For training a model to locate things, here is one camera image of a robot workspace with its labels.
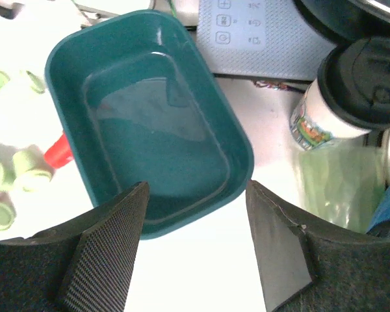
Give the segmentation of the teal plastic storage basket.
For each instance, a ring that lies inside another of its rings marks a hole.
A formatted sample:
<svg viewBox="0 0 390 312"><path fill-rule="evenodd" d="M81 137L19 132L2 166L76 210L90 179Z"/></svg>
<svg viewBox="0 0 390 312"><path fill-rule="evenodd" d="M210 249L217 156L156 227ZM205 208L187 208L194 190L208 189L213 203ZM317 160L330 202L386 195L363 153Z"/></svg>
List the teal plastic storage basket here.
<svg viewBox="0 0 390 312"><path fill-rule="evenodd" d="M227 205L252 177L246 133L169 14L138 10L68 35L45 80L92 204L148 183L144 240Z"/></svg>

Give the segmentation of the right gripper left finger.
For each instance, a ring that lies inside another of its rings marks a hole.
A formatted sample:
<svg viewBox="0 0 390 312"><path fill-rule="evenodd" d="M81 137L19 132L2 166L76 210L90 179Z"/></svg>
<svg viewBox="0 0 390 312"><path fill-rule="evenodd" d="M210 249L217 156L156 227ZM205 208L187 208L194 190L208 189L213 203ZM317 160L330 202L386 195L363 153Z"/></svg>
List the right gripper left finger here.
<svg viewBox="0 0 390 312"><path fill-rule="evenodd" d="M0 311L123 311L149 189L139 182L32 237L0 241Z"/></svg>

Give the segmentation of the red capsule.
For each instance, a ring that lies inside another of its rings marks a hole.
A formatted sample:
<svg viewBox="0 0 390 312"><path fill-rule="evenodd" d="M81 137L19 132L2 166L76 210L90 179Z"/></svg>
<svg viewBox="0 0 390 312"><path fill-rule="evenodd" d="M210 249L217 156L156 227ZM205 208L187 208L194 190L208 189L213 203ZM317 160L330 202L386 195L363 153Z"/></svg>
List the red capsule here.
<svg viewBox="0 0 390 312"><path fill-rule="evenodd" d="M62 168L74 160L65 133L45 152L44 160L54 169Z"/></svg>

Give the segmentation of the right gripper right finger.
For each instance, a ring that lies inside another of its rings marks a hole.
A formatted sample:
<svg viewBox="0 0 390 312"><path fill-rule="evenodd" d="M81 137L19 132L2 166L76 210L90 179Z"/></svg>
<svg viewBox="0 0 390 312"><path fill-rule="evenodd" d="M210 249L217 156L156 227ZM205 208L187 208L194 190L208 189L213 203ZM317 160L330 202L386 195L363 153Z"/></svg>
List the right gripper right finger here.
<svg viewBox="0 0 390 312"><path fill-rule="evenodd" d="M246 209L268 311L390 311L390 222L356 233L256 181Z"/></svg>

